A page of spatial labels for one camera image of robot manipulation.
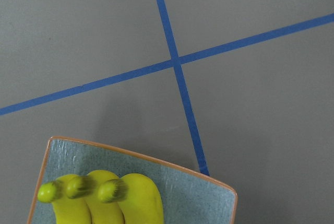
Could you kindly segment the yellow banana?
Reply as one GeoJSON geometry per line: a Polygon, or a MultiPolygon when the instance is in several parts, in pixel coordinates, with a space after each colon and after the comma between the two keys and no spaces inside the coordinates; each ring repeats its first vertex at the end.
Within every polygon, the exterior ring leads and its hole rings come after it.
{"type": "Polygon", "coordinates": [[[70,199],[66,195],[67,184],[76,174],[67,174],[43,183],[37,198],[41,203],[52,204],[56,223],[92,223],[91,213],[82,198],[70,199]]]}
{"type": "Polygon", "coordinates": [[[92,223],[125,223],[125,217],[118,204],[104,200],[101,195],[101,185],[114,179],[118,179],[118,176],[113,172],[94,170],[70,179],[65,193],[70,199],[82,198],[86,202],[92,223]]]}
{"type": "Polygon", "coordinates": [[[139,173],[130,173],[105,182],[100,187],[104,200],[120,207],[125,223],[164,223],[160,192],[154,181],[139,173]]]}

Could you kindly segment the grey square plate orange rim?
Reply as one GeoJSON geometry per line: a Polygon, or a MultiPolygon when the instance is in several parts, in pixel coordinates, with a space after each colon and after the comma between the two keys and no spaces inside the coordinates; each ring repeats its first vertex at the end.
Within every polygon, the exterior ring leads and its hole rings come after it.
{"type": "Polygon", "coordinates": [[[165,223],[234,223],[237,193],[214,178],[134,151],[87,140],[51,137],[36,188],[65,174],[103,169],[150,177],[161,194],[165,223]]]}

